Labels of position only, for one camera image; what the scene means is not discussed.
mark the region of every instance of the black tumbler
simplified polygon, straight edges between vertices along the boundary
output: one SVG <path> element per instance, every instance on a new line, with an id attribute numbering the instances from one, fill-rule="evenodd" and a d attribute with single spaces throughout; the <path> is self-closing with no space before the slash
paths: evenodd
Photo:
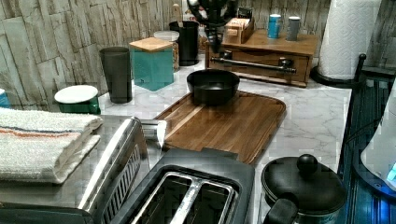
<path id="1" fill-rule="evenodd" d="M 169 23 L 171 31 L 179 32 L 178 64 L 190 66 L 198 63 L 198 26 L 196 21 L 183 21 L 183 27 L 178 27 L 177 21 Z"/>
<path id="2" fill-rule="evenodd" d="M 131 61 L 127 48 L 112 47 L 100 50 L 102 66 L 110 101 L 116 104 L 132 100 Z"/>

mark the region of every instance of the black pot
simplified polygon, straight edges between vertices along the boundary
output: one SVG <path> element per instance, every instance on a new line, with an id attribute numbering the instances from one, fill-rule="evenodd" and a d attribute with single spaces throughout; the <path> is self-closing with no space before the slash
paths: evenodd
<path id="1" fill-rule="evenodd" d="M 227 103 L 235 96 L 239 82 L 236 74 L 218 69 L 200 70 L 187 76 L 187 84 L 196 104 Z"/>
<path id="2" fill-rule="evenodd" d="M 268 163 L 262 191 L 271 206 L 264 223 L 334 223 L 347 199 L 338 175 L 308 154 Z"/>

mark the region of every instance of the toaster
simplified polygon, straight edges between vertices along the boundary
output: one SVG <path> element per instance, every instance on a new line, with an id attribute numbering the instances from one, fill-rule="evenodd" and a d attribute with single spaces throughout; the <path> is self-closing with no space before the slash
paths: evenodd
<path id="1" fill-rule="evenodd" d="M 154 139 L 156 130 L 163 125 L 159 125 L 162 123 L 160 120 L 121 116 L 102 118 L 104 123 L 94 131 L 94 134 L 101 135 L 101 140 L 61 185 L 0 181 L 2 216 L 5 217 L 10 204 L 19 204 L 17 208 L 23 207 L 21 204 L 29 204 L 44 210 L 49 207 L 56 207 L 56 211 L 75 209 L 73 211 L 82 211 L 96 224 L 110 223 L 123 202 L 149 172 L 145 132 Z"/>

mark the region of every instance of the pan handle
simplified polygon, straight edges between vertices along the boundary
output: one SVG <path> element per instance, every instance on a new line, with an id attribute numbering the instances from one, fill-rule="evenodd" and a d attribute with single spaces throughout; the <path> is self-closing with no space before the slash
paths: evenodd
<path id="1" fill-rule="evenodd" d="M 263 224 L 291 224 L 297 217 L 298 205 L 288 198 L 279 198 L 272 206 Z"/>
<path id="2" fill-rule="evenodd" d="M 220 57 L 212 57 L 210 59 L 212 62 L 216 63 L 229 63 L 235 65 L 242 65 L 248 67 L 258 67 L 263 69 L 271 69 L 276 71 L 281 71 L 284 73 L 292 73 L 295 74 L 297 70 L 295 68 L 291 68 L 293 65 L 293 60 L 287 58 L 279 58 L 279 66 L 269 65 L 269 64 L 261 64 L 261 63 L 247 63 L 242 61 L 233 60 L 233 53 L 229 50 L 220 53 Z"/>

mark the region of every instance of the wood-pattern wall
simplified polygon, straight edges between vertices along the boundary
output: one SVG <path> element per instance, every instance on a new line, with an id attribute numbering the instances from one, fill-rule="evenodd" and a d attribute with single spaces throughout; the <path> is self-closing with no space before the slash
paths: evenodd
<path id="1" fill-rule="evenodd" d="M 371 52 L 375 64 L 394 65 L 396 10 L 393 0 L 383 1 Z M 321 40 L 330 2 L 240 0 L 240 6 L 253 7 L 258 29 L 271 13 L 295 15 L 301 33 Z M 105 93 L 99 50 L 168 29 L 174 3 L 183 0 L 0 0 L 0 88 L 14 108 L 49 111 L 58 110 L 53 96 L 67 86 L 90 84 Z"/>
<path id="2" fill-rule="evenodd" d="M 396 70 L 396 0 L 382 0 L 364 65 Z"/>
<path id="3" fill-rule="evenodd" d="M 255 27 L 268 28 L 270 14 L 280 14 L 282 18 L 298 16 L 301 18 L 300 34 L 317 35 L 319 42 L 316 57 L 320 51 L 321 40 L 326 28 L 331 0 L 240 0 L 241 7 L 253 8 Z M 283 20 L 281 32 L 286 32 L 288 20 Z"/>

